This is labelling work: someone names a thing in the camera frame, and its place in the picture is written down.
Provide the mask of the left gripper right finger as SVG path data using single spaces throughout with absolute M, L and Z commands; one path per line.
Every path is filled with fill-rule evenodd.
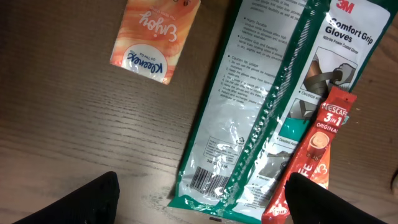
M 285 184 L 285 197 L 294 224 L 386 224 L 297 172 Z

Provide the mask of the green white 3M package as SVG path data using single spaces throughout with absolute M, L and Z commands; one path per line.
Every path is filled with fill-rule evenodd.
M 203 99 L 170 207 L 284 223 L 284 173 L 320 108 L 333 130 L 397 14 L 396 1 L 241 1 Z

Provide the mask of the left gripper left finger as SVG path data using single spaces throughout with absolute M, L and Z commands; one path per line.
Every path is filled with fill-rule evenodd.
M 14 224 L 114 224 L 120 195 L 109 171 Z

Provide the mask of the red Nescafe coffee sachet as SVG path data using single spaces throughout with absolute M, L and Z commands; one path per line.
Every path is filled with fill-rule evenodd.
M 262 215 L 263 223 L 285 222 L 290 214 L 285 198 L 285 184 L 290 175 L 297 172 L 308 179 L 311 178 L 356 99 L 356 95 L 335 86 L 331 89 L 328 98 L 319 107 L 315 122 L 288 163 Z

